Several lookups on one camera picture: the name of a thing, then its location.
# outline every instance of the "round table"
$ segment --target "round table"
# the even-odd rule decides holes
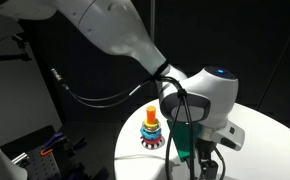
[[[169,128],[159,111],[158,100],[151,101],[135,111],[124,124],[115,148],[115,176],[117,180],[165,180],[166,143],[156,150],[141,144],[140,127],[146,119],[146,107],[156,107],[162,135],[167,140]],[[225,159],[224,180],[290,180],[290,129],[279,122],[245,106],[235,104],[229,119],[245,130],[245,142],[240,151],[218,145]],[[215,152],[212,159],[218,165],[219,179],[222,163]],[[195,170],[199,165],[195,160]],[[170,149],[172,180],[189,179],[186,163],[181,163],[172,141]]]

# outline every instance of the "dark wall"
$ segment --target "dark wall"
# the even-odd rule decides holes
[[[0,39],[20,32],[22,29],[17,22],[0,16]],[[61,127],[60,118],[27,43],[25,50],[32,61],[0,61],[0,145],[48,125],[55,130]],[[0,56],[21,52],[12,38],[0,42]]]
[[[133,2],[149,29],[150,1]],[[232,71],[240,80],[238,103],[259,106],[290,126],[290,104],[281,98],[290,94],[290,46],[259,104],[290,36],[290,1],[157,0],[156,20],[155,43],[171,64],[188,76],[208,65]],[[136,61],[98,50],[59,13],[46,21],[23,21],[23,27],[70,87],[84,96],[108,96],[149,76]],[[155,93],[147,86],[134,99],[108,110],[86,108],[62,89],[58,94],[68,120],[115,122]]]

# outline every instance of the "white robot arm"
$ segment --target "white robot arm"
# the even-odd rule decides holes
[[[130,56],[150,74],[173,77],[188,93],[192,121],[200,120],[199,138],[240,150],[244,130],[228,120],[235,103],[238,80],[224,69],[207,67],[187,78],[170,64],[150,40],[130,0],[0,0],[0,14],[16,19],[47,19],[56,11],[65,15],[84,36],[102,51]],[[157,81],[160,110],[173,119],[177,90]],[[186,121],[181,107],[178,121]]]

